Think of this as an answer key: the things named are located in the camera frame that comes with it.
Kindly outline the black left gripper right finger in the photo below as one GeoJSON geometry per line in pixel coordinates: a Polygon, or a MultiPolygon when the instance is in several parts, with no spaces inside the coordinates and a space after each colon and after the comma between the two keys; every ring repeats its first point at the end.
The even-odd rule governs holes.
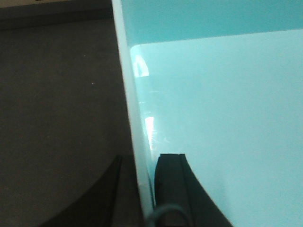
{"type": "Polygon", "coordinates": [[[230,227],[197,180],[184,154],[161,154],[154,178],[156,206],[148,227],[230,227]]]}

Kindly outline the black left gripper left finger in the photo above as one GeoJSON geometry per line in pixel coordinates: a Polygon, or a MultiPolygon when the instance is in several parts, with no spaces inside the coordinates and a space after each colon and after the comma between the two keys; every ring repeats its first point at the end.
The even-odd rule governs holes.
{"type": "Polygon", "coordinates": [[[142,227],[134,157],[116,156],[105,173],[43,227],[142,227]]]}

